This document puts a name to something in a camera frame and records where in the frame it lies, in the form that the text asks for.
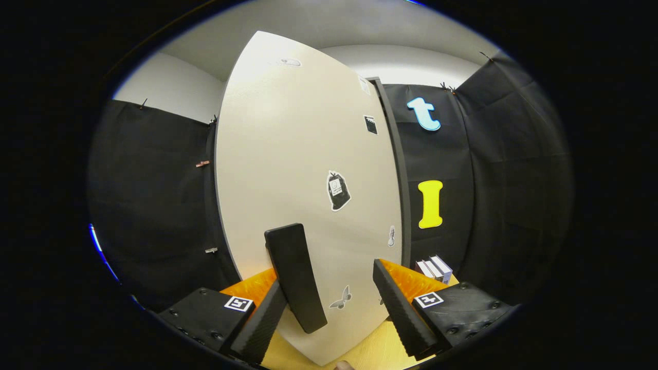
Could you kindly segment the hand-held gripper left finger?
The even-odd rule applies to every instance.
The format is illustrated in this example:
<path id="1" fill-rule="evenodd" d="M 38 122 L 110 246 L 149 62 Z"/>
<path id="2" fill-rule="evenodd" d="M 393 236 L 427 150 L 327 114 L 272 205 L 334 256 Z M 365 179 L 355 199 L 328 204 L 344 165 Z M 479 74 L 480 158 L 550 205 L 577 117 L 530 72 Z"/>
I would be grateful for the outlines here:
<path id="1" fill-rule="evenodd" d="M 261 365 L 287 300 L 273 268 L 221 291 L 198 288 L 157 320 L 205 352 Z"/>

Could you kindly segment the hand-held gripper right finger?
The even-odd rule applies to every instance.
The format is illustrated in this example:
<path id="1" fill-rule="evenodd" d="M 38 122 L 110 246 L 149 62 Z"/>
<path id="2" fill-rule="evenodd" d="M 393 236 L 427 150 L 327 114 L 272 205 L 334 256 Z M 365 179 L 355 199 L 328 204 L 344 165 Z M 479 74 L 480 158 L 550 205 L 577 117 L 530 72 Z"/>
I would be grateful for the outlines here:
<path id="1" fill-rule="evenodd" d="M 405 351 L 447 360 L 489 337 L 517 312 L 471 283 L 449 286 L 376 258 L 372 279 Z"/>

